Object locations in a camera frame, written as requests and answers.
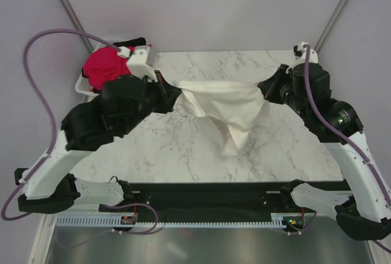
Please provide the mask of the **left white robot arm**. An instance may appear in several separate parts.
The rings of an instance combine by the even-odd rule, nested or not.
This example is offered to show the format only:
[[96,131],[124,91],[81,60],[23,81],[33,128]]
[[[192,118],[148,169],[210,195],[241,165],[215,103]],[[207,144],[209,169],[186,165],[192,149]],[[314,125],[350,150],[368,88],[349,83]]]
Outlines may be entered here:
[[61,122],[55,143],[39,159],[37,170],[19,168],[18,208],[26,213],[56,214],[74,205],[97,205],[99,211],[127,211],[134,195],[127,181],[85,181],[71,170],[115,138],[123,138],[152,113],[167,114],[181,89],[158,71],[157,80],[125,75],[103,86],[92,101],[75,106]]

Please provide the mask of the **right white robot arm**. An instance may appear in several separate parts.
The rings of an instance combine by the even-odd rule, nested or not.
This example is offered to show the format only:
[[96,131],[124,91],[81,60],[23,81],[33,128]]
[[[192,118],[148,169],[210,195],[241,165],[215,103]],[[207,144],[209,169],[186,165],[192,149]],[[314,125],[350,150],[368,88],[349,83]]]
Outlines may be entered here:
[[364,127],[354,108],[331,96],[330,75],[319,64],[295,68],[282,64],[258,84],[264,99],[287,105],[336,160],[351,195],[338,195],[293,180],[283,187],[281,207],[303,207],[336,220],[357,241],[383,240],[390,235],[390,194],[372,157]]

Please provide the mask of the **white plastic basket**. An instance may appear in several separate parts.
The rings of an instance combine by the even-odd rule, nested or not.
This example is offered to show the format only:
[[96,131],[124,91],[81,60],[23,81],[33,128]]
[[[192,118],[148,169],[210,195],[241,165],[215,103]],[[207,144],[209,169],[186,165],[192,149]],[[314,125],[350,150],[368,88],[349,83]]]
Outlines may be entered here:
[[[115,46],[131,46],[131,47],[136,47],[136,46],[143,46],[147,44],[146,39],[143,37],[139,38],[134,38],[130,40],[125,40],[125,39],[119,39],[119,40],[108,40],[111,44],[114,44]],[[75,91],[79,94],[83,94],[88,98],[94,98],[99,94],[99,91],[94,89],[90,84],[88,78],[84,75],[83,70],[81,70],[81,74],[76,81],[75,84]]]

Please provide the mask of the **white t-shirt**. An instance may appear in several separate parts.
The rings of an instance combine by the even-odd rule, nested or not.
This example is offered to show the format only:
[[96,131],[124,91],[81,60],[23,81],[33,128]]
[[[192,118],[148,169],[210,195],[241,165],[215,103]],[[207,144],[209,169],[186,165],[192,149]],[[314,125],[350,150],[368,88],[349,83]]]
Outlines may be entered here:
[[270,103],[256,83],[238,81],[179,81],[175,104],[197,118],[225,156],[244,148],[255,126],[270,126]]

